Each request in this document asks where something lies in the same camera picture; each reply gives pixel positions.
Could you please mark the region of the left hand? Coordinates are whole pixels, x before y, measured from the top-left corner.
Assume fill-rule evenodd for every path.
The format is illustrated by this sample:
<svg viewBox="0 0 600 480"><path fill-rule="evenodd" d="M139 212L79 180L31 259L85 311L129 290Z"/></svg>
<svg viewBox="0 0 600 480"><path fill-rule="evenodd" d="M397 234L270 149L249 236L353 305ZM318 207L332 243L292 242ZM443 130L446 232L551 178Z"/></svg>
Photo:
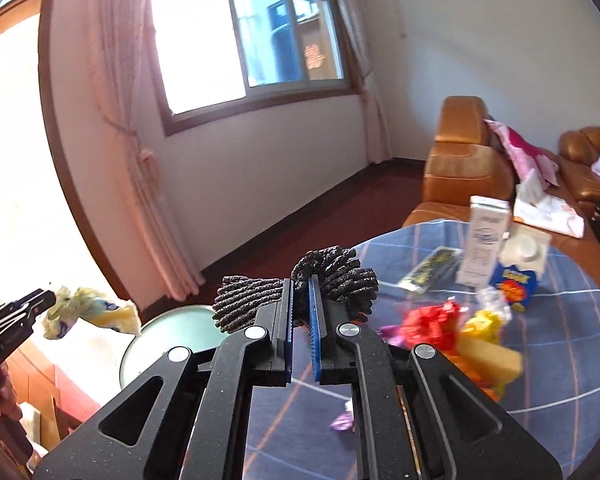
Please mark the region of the left hand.
<svg viewBox="0 0 600 480"><path fill-rule="evenodd" d="M9 368L6 362L0 366L0 418L19 422L22 417L22 411L17 402L17 393L12 378L9 375Z"/></svg>

